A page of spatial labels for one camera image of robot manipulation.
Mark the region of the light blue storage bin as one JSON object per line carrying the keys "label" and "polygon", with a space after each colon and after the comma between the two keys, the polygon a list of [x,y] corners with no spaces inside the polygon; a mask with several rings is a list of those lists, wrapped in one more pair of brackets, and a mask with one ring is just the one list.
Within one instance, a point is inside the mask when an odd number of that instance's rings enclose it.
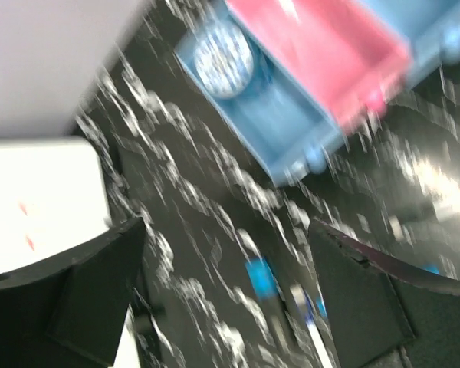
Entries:
{"label": "light blue storage bin", "polygon": [[408,88],[441,64],[460,61],[460,0],[365,0],[361,4],[409,45]]}

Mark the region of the pink storage bin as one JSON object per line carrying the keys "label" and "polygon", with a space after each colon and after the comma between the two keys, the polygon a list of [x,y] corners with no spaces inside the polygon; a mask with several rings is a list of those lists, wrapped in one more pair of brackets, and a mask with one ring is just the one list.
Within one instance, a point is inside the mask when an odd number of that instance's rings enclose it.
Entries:
{"label": "pink storage bin", "polygon": [[228,1],[251,36],[336,120],[383,114],[409,66],[407,47],[355,1]]}

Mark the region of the blue round tape dispenser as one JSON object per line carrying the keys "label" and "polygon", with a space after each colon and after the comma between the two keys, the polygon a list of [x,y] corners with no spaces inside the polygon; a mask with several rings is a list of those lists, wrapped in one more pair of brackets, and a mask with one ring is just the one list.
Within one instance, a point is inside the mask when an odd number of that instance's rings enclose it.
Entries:
{"label": "blue round tape dispenser", "polygon": [[230,99],[249,84],[254,53],[242,30],[231,22],[215,23],[194,53],[196,72],[204,88],[218,99]]}

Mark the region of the light blue end bin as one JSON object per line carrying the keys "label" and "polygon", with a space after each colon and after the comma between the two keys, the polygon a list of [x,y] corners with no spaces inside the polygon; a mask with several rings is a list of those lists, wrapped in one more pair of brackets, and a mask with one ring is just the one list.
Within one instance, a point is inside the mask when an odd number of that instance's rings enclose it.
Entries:
{"label": "light blue end bin", "polygon": [[[254,53],[250,84],[237,96],[218,99],[203,86],[194,62],[201,39],[215,23],[237,25]],[[327,157],[344,143],[332,117],[264,53],[226,8],[201,21],[181,40],[176,55],[210,104],[232,128],[276,186],[291,185],[309,173],[322,173]]]}

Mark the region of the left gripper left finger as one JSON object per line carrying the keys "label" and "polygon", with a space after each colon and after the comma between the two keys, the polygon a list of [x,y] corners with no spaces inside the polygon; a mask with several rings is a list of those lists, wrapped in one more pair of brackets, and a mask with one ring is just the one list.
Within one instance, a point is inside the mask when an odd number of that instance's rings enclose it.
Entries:
{"label": "left gripper left finger", "polygon": [[0,274],[0,367],[111,367],[145,239],[132,218]]}

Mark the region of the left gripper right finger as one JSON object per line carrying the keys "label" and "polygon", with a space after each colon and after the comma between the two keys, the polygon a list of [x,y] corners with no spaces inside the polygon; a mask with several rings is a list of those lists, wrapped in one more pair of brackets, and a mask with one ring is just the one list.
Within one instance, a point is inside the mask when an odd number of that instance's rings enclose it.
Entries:
{"label": "left gripper right finger", "polygon": [[322,221],[308,238],[342,367],[460,367],[460,281]]}

